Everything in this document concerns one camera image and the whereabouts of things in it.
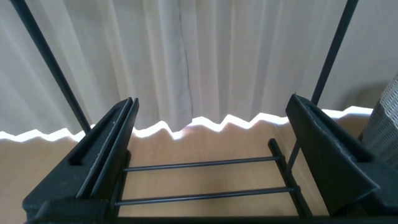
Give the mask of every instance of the sunlight on floor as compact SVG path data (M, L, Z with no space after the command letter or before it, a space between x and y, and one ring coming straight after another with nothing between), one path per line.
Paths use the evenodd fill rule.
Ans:
M345 109L344 111L334 111L334 110L322 110L322 111L325 112L329 117L338 119L338 118L346 116L347 114L370 115L372 113L373 109L351 106L351 107ZM250 122L247 122L247 121L244 121L240 118L237 118L237 117L229 114L225 117L223 122L221 122L220 124L216 124L204 117L198 117L198 118L193 118L192 122L190 124L188 124L187 126L192 127L192 126L202 125L202 126L205 126L215 132L220 132L228 123L235 124L244 129L249 129L253 125L255 125L258 121L268 121L268 122L274 123L276 125L281 125L281 124L287 123L289 120L287 119L287 117L281 118L281 117L271 115L271 114L259 113ZM148 136L155 134L156 132L160 131L161 129L166 129L170 133L170 135L172 136L172 138L174 140L180 139L184 136L184 129L182 129L181 131L171 132L169 126L164 121L159 121L155 125L153 125L149 128L146 128L146 129L137 130L136 128L134 128L133 133L134 133L134 135L136 135L139 138L146 138ZM24 141L27 141L27 140L30 140L30 139L36 138L36 137L43 138L47 141L56 141L56 140L64 138L64 137L70 137L75 141L80 141L84 136L85 136L85 134L83 131L81 131L77 134L72 134L67 128L63 128L63 129L53 132L51 134L43 134L40 131L38 131L37 129L35 129L35 130L31 130L31 131L19 134L17 136L8 134L4 131L0 131L0 140L8 139L11 141L16 141L16 142L24 142Z

